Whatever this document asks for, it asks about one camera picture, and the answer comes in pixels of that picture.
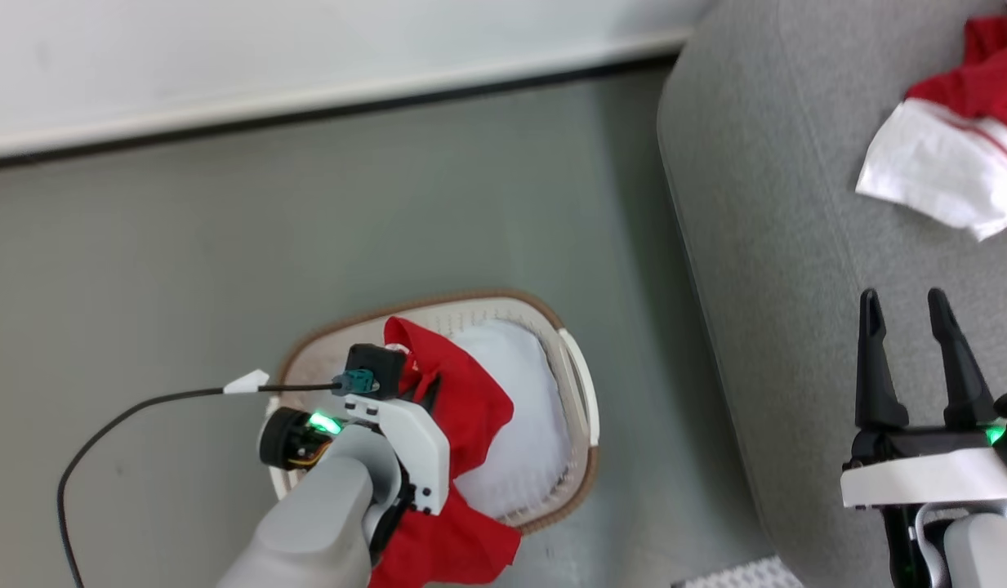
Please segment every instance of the clothing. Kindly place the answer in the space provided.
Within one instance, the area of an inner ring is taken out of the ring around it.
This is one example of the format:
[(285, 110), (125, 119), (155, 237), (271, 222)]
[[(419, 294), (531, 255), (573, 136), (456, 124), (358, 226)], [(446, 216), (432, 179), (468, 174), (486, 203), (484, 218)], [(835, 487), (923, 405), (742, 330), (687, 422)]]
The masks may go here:
[(492, 439), (484, 464), (456, 477), (473, 509), (498, 518), (543, 504), (565, 470), (572, 444), (540, 338), (507, 320), (486, 320), (451, 336), (514, 403), (514, 418)]
[(874, 137), (857, 191), (979, 241), (1007, 228), (1007, 15), (970, 19), (962, 65), (911, 87)]
[[(402, 390), (414, 402), (437, 381), (431, 416), (448, 439), (448, 479), (476, 468), (514, 414), (499, 385), (462, 349), (442, 335), (392, 317), (387, 343), (409, 349)], [(521, 534), (470, 508), (450, 481), (438, 517), (409, 511), (402, 517), (370, 588), (420, 588), (429, 582), (487, 584), (514, 562)]]

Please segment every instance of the laundry basket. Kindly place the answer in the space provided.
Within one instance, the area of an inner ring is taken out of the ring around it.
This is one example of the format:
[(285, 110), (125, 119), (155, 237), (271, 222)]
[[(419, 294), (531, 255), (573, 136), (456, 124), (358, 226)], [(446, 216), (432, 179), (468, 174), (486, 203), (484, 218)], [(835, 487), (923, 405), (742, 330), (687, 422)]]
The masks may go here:
[[(500, 517), (499, 522), (519, 529), (523, 535), (530, 535), (555, 525), (577, 508), (589, 494), (597, 473), (599, 422), (594, 385), (577, 342), (558, 315), (529, 294), (513, 290), (463, 292), (381, 309), (330, 324), (298, 343), (283, 363), (280, 383), (326, 383), (343, 372), (347, 351), (354, 343), (383, 345), (384, 323), (391, 316), (406, 318), (446, 337), (488, 319), (508, 320), (537, 335), (558, 383), (571, 454), (567, 468), (549, 495), (539, 503), (527, 504)], [(342, 399), (324, 392), (275, 395), (268, 403), (267, 412), (270, 416), (280, 406), (286, 406), (309, 413), (324, 410), (339, 416), (345, 414), (334, 403), (342, 403)], [(286, 472), (271, 468), (270, 471), (279, 498), (304, 476), (299, 469)]]

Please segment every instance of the white towel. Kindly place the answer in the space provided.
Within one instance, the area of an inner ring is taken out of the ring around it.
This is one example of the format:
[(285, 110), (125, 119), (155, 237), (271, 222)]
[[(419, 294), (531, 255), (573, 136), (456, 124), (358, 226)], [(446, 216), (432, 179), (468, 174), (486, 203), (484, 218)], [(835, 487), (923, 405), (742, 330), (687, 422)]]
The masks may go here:
[(1007, 228), (1007, 127), (910, 98), (873, 137), (855, 190), (995, 236)]
[(456, 477), (456, 487), (485, 517), (543, 504), (565, 473), (572, 444), (540, 339), (513, 322), (486, 320), (451, 341), (514, 402), (514, 418), (495, 433), (484, 464)]

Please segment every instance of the gray sofa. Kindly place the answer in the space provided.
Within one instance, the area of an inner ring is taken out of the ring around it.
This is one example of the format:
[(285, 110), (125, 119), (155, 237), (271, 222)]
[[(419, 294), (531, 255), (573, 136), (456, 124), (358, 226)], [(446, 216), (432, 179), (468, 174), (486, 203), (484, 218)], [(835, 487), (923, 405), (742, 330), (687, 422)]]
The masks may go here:
[(841, 506), (858, 294), (879, 290), (896, 391), (941, 424), (925, 294), (947, 290), (995, 395), (1007, 391), (1007, 231), (981, 245), (854, 193), (910, 84), (954, 67), (1000, 0), (720, 3), (660, 107), (660, 144), (761, 523), (810, 587), (891, 585), (875, 512)]

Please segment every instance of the gray robot arm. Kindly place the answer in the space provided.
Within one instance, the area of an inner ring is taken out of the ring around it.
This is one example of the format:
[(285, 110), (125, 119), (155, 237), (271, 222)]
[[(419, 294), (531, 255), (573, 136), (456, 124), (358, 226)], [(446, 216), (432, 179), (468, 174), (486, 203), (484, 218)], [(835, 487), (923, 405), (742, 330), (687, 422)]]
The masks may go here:
[(403, 400), (345, 401), (354, 421), (264, 517), (219, 588), (366, 587), (399, 508), (440, 513), (448, 442), (427, 411)]
[[(950, 404), (944, 426), (909, 427), (879, 297), (862, 292), (859, 432), (841, 476), (844, 505), (879, 510), (896, 588), (1007, 588), (1007, 395), (993, 402), (944, 292), (932, 289), (927, 302)], [(955, 508), (966, 517), (937, 518)]]

